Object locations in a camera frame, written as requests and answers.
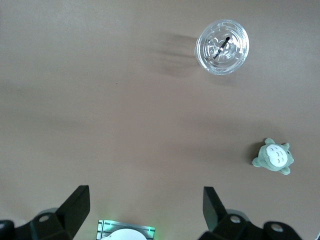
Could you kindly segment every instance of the stuffed toy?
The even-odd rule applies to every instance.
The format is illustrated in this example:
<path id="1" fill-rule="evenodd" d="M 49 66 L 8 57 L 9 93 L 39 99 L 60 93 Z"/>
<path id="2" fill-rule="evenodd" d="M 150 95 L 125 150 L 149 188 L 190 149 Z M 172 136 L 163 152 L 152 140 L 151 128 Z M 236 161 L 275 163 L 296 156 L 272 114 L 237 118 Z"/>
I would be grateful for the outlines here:
<path id="1" fill-rule="evenodd" d="M 258 157 L 253 159 L 253 166 L 265 167 L 271 171 L 279 171 L 284 175 L 290 173 L 289 165 L 294 159 L 289 151 L 289 143 L 276 144 L 271 138 L 267 138 L 265 145 L 260 148 Z"/>

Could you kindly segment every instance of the screw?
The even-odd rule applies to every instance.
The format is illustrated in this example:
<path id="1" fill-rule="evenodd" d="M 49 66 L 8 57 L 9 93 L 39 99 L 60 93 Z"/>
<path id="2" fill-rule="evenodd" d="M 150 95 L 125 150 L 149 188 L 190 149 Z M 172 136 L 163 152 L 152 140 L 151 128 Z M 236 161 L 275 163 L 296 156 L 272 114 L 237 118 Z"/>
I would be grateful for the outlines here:
<path id="1" fill-rule="evenodd" d="M 239 224 L 241 222 L 240 218 L 238 216 L 231 216 L 230 217 L 231 222 L 235 223 L 235 224 Z"/>
<path id="2" fill-rule="evenodd" d="M 280 226 L 279 224 L 276 224 L 276 223 L 273 223 L 271 225 L 271 228 L 276 231 L 276 232 L 279 232 L 279 233 L 282 233 L 284 231 L 284 229 L 282 228 L 282 226 Z"/>
<path id="3" fill-rule="evenodd" d="M 41 223 L 45 222 L 45 221 L 47 221 L 49 219 L 49 217 L 50 217 L 50 215 L 44 215 L 44 216 L 39 218 L 39 222 L 41 222 Z"/>

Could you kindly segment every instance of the plush toy belly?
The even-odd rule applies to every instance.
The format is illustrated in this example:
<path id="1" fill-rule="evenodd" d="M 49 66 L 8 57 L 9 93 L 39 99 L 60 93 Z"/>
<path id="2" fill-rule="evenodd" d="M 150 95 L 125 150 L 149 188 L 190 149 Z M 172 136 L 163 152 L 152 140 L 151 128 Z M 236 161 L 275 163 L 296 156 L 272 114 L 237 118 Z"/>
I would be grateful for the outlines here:
<path id="1" fill-rule="evenodd" d="M 271 164 L 275 167 L 283 167 L 288 161 L 287 153 L 278 145 L 269 145 L 266 148 L 266 153 L 269 156 Z"/>

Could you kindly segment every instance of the beige table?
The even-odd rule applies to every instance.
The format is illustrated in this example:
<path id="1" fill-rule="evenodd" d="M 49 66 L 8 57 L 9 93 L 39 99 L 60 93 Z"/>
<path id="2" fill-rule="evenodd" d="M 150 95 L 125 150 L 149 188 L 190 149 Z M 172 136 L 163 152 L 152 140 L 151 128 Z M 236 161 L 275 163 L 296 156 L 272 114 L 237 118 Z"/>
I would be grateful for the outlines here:
<path id="1" fill-rule="evenodd" d="M 89 185 L 99 219 L 206 230 L 203 186 L 226 208 L 319 230 L 320 3 L 313 0 L 0 1 L 0 219 L 17 226 Z M 193 56 L 203 29 L 246 29 L 226 76 Z M 289 142 L 284 176 L 250 164 L 264 138 Z"/>

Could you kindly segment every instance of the green plush toy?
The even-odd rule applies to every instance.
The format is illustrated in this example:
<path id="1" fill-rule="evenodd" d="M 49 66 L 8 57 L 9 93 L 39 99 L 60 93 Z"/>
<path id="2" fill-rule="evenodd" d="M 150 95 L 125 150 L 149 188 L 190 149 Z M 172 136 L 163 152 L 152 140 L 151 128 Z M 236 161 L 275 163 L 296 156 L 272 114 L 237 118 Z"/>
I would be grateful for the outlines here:
<path id="1" fill-rule="evenodd" d="M 271 138 L 267 138 L 265 145 L 260 148 L 258 157 L 253 159 L 253 166 L 265 167 L 271 171 L 280 171 L 284 175 L 290 173 L 289 165 L 294 159 L 289 151 L 289 143 L 276 144 Z"/>

